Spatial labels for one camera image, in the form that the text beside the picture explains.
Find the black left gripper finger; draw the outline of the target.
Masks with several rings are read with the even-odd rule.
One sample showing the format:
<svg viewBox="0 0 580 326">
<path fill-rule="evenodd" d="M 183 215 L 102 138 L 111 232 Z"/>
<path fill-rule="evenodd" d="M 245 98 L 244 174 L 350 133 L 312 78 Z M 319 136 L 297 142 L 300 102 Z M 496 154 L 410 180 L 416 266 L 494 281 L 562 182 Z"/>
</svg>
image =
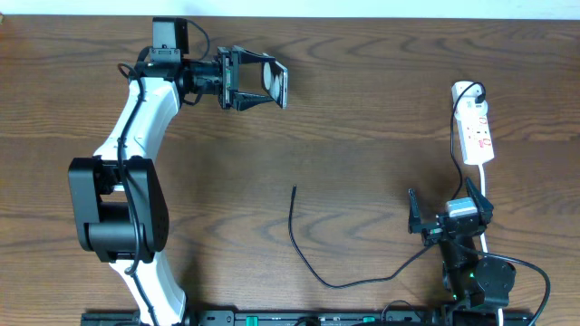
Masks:
<svg viewBox="0 0 580 326">
<path fill-rule="evenodd" d="M 232 55 L 237 57 L 238 64 L 250 64 L 250 63 L 263 63 L 263 62 L 275 62 L 276 58 L 268 54 L 259 54 L 251 52 L 240 46 L 232 47 Z"/>
<path fill-rule="evenodd" d="M 273 99 L 270 96 L 236 91 L 233 96 L 232 107 L 237 111 L 244 111 L 256 105 L 272 101 Z"/>
</svg>

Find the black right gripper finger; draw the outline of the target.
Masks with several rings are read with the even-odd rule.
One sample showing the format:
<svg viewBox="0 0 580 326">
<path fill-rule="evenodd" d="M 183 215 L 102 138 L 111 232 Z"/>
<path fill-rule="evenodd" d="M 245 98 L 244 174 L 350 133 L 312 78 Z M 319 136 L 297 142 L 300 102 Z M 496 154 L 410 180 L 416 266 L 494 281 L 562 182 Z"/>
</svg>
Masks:
<svg viewBox="0 0 580 326">
<path fill-rule="evenodd" d="M 408 231 L 410 234 L 419 234 L 423 232 L 424 225 L 421 222 L 421 210 L 415 194 L 415 191 L 410 188 L 408 190 L 410 200 L 410 213 L 408 220 Z"/>
<path fill-rule="evenodd" d="M 488 225 L 493 216 L 494 206 L 479 191 L 470 177 L 465 178 L 465 188 L 468 196 L 473 199 L 478 209 L 478 216 L 482 225 Z"/>
</svg>

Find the black smartphone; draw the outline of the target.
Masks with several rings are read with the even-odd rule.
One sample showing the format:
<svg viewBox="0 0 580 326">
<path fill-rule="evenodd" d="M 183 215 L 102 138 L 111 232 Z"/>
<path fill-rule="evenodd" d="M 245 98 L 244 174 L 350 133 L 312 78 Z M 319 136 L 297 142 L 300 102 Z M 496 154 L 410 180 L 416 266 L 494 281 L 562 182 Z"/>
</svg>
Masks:
<svg viewBox="0 0 580 326">
<path fill-rule="evenodd" d="M 262 87 L 283 110 L 288 100 L 288 70 L 278 61 L 262 64 Z"/>
</svg>

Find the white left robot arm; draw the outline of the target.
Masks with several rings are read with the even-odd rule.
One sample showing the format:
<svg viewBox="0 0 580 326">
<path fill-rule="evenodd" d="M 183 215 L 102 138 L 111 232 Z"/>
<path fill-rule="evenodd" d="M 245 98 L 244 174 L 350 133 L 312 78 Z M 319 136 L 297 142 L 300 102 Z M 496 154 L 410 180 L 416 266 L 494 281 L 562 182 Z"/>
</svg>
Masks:
<svg viewBox="0 0 580 326">
<path fill-rule="evenodd" d="M 185 95 L 216 95 L 237 111 L 288 102 L 287 68 L 266 53 L 220 47 L 212 61 L 165 44 L 121 63 L 130 94 L 110 136 L 89 158 L 74 158 L 69 187 L 79 243 L 113 268 L 139 306 L 137 325 L 184 325 L 187 295 L 164 251 L 169 210 L 155 169 L 160 145 Z"/>
</svg>

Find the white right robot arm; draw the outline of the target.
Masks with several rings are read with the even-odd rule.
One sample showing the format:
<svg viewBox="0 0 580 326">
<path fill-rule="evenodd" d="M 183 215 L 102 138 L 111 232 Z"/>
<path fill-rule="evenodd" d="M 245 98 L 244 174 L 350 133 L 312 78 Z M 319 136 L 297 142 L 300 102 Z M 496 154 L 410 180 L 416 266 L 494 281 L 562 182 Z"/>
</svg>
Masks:
<svg viewBox="0 0 580 326">
<path fill-rule="evenodd" d="M 513 264 L 476 252 L 474 239 L 486 231 L 494 207 L 470 178 L 466 189 L 466 197 L 450 200 L 432 222 L 421 220 L 415 191 L 409 190 L 409 232 L 421 235 L 425 246 L 440 248 L 444 287 L 454 296 L 441 308 L 445 325 L 477 324 L 477 318 L 485 323 L 496 317 L 508 306 L 515 284 Z"/>
</svg>

